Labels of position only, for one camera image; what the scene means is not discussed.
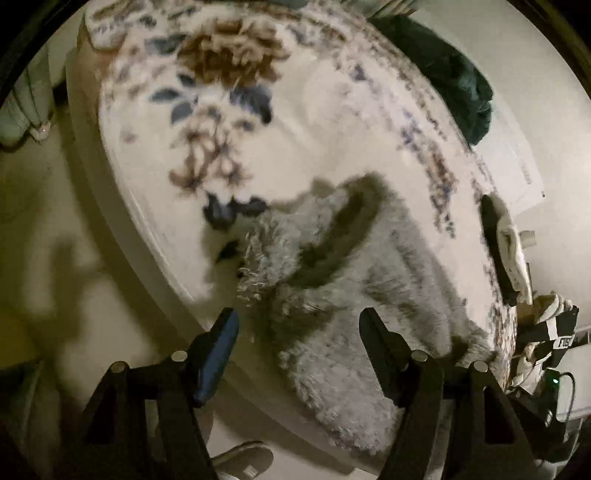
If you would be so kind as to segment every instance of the floral rug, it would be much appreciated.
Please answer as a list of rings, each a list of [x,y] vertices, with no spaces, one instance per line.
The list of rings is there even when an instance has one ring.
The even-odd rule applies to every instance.
[[[239,246],[253,218],[376,172],[488,333],[506,384],[514,312],[478,213],[492,185],[429,82],[364,18],[328,1],[94,0],[85,21],[95,49],[117,52],[98,110],[113,176],[196,321],[242,308]],[[241,318],[235,361],[256,383],[268,366],[256,319]]]

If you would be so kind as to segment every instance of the floor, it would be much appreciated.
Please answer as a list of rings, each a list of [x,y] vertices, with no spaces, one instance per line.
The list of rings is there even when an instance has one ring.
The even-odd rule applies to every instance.
[[[0,152],[0,304],[52,360],[74,415],[108,366],[161,359],[182,345],[126,263],[79,167],[67,105],[42,144]],[[262,480],[374,478],[291,434],[222,383],[208,405],[217,455],[244,440],[275,455]]]

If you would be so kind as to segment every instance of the dark green towel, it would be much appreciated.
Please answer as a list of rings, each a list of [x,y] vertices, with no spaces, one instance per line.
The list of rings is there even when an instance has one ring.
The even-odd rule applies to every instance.
[[[435,32],[408,17],[369,21],[429,79],[466,141],[476,145],[482,140],[491,124],[492,88],[474,64]]]

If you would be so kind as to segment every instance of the cable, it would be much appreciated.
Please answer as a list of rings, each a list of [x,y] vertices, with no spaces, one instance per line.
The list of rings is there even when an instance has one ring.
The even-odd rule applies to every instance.
[[[571,372],[564,372],[563,374],[560,374],[560,376],[559,376],[558,380],[560,380],[560,379],[561,379],[562,377],[564,377],[564,376],[570,377],[570,379],[571,379],[571,380],[572,380],[572,382],[573,382],[573,392],[572,392],[572,394],[571,394],[571,396],[570,396],[570,405],[569,405],[569,410],[568,410],[568,412],[566,413],[566,419],[565,419],[565,421],[564,421],[564,424],[566,425],[566,424],[569,422],[570,413],[573,411],[573,403],[574,403],[574,392],[575,392],[575,390],[576,390],[576,388],[577,388],[577,382],[576,382],[576,381],[574,381],[574,376],[573,376],[573,374],[572,374]]]

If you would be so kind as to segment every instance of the slipper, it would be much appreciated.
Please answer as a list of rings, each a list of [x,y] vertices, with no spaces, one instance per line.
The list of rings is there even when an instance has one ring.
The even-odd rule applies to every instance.
[[[263,442],[245,442],[212,458],[220,478],[226,480],[253,480],[269,469],[273,452]]]

